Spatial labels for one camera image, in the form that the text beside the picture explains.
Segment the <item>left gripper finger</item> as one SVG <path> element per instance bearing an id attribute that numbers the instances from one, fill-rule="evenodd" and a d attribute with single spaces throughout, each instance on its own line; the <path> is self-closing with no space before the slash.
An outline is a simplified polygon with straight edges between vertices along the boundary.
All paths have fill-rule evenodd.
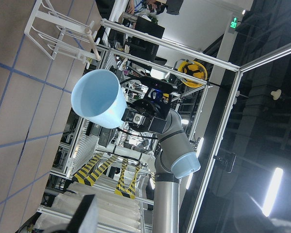
<path id="1" fill-rule="evenodd" d="M 95 233 L 98 223 L 97 199 L 85 195 L 66 227 L 68 233 Z"/>

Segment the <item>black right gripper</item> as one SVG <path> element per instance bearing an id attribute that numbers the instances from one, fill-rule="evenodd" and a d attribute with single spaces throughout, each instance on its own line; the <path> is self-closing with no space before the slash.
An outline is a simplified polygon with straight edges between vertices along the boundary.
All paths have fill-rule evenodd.
<path id="1" fill-rule="evenodd" d="M 171 108 L 171 100 L 143 98 L 128 103 L 122 121 L 137 132 L 162 133 Z"/>

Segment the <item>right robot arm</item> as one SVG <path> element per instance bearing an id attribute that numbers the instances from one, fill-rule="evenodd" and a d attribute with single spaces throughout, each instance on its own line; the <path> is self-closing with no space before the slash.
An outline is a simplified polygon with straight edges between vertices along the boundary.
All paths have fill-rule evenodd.
<path id="1" fill-rule="evenodd" d="M 162 152 L 155 159 L 152 231 L 177 233 L 180 180 L 200 169 L 196 152 L 182 127 L 180 115 L 168 104 L 149 98 L 129 103 L 122 120 L 138 132 L 155 133 Z"/>

